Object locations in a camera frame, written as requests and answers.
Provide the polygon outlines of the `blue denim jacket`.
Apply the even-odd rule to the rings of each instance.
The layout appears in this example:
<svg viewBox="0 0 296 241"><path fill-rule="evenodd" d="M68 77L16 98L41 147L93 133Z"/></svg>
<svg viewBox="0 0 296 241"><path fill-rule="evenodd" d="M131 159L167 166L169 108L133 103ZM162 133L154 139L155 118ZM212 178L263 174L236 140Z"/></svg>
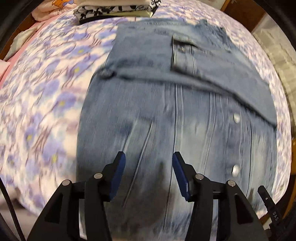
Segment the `blue denim jacket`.
<svg viewBox="0 0 296 241"><path fill-rule="evenodd" d="M118 25L81 110L77 180L119 151L126 166L106 205L115 239L183 240L192 204L181 196L174 152L212 181L234 180L255 211L271 191L277 147L268 84L223 28L150 19Z"/></svg>

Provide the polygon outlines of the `purple cat print blanket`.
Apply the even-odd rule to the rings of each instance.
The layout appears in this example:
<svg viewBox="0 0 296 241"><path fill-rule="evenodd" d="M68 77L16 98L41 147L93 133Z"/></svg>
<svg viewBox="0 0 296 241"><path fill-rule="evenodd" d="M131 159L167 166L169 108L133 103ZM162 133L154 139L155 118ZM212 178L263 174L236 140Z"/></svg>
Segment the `purple cat print blanket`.
<svg viewBox="0 0 296 241"><path fill-rule="evenodd" d="M222 27L269 84L277 114L277 165L272 190L279 201L291 166L290 115L280 79L252 34L199 1L163 1L154 18ZM89 81L109 54L126 17L79 25L73 11L44 24L6 70L1 87L1 178L18 201L39 215L57 186L74 179L79 116Z"/></svg>

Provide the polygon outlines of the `pink bed sheet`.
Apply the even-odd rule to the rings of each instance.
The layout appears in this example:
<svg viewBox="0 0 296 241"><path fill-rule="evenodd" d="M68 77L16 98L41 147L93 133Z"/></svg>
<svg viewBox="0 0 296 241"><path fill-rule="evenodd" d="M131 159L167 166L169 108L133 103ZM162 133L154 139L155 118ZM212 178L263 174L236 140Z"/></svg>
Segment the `pink bed sheet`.
<svg viewBox="0 0 296 241"><path fill-rule="evenodd" d="M42 32L42 30L48 26L52 21L56 20L58 18L58 16L52 17L46 21L43 21L43 25L39 28L39 30L29 39L27 40L27 42L25 42L25 44L19 49L19 51L16 52L16 54L14 54L14 56L12 56L8 62L10 63L10 66L8 66L7 70L5 71L4 75L1 78L1 87L3 86L7 76L9 75L9 73L11 72L11 70L13 69L13 67L15 66L17 60L19 59L19 57L22 55L22 53L27 49L27 47L30 45L30 43L36 39L36 37L39 35L40 32Z"/></svg>

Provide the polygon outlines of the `beige lace furniture cover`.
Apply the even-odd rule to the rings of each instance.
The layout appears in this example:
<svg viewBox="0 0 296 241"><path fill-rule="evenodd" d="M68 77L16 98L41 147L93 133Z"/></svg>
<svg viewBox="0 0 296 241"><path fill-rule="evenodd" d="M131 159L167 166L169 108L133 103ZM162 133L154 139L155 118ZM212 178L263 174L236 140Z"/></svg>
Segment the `beige lace furniture cover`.
<svg viewBox="0 0 296 241"><path fill-rule="evenodd" d="M278 24L265 14L252 31L271 60L284 88L292 137L295 138L295 49Z"/></svg>

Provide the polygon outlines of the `grey folded cloth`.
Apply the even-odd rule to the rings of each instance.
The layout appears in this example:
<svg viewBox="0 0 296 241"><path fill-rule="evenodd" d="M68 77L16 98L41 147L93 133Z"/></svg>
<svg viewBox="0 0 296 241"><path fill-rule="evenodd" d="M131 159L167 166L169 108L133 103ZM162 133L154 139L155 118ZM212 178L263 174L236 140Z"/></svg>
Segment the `grey folded cloth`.
<svg viewBox="0 0 296 241"><path fill-rule="evenodd" d="M4 61L9 60L14 54L16 54L17 51L20 50L20 48L27 42L31 37L34 36L34 34L43 26L44 23L38 23L35 24L33 27L20 32L16 35L16 37L13 39L13 42L10 46L10 49L6 56L4 57Z"/></svg>

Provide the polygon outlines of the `black white patterned garment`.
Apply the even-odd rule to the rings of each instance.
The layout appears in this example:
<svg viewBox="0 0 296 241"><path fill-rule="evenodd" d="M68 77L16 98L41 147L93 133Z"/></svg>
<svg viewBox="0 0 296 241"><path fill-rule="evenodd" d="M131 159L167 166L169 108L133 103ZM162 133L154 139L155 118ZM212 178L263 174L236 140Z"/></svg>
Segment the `black white patterned garment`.
<svg viewBox="0 0 296 241"><path fill-rule="evenodd" d="M152 1L149 5L134 6L77 6L74 16L80 24L116 17L145 17L153 16L161 1Z"/></svg>

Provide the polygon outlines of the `pink bear print quilt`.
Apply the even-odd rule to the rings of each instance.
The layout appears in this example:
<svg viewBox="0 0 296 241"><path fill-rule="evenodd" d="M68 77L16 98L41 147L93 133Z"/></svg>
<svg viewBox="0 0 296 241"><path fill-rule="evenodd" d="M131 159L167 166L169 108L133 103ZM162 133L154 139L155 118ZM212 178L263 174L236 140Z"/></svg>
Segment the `pink bear print quilt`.
<svg viewBox="0 0 296 241"><path fill-rule="evenodd" d="M42 1L32 11L32 16L36 21L43 22L74 9L76 6L75 1Z"/></svg>

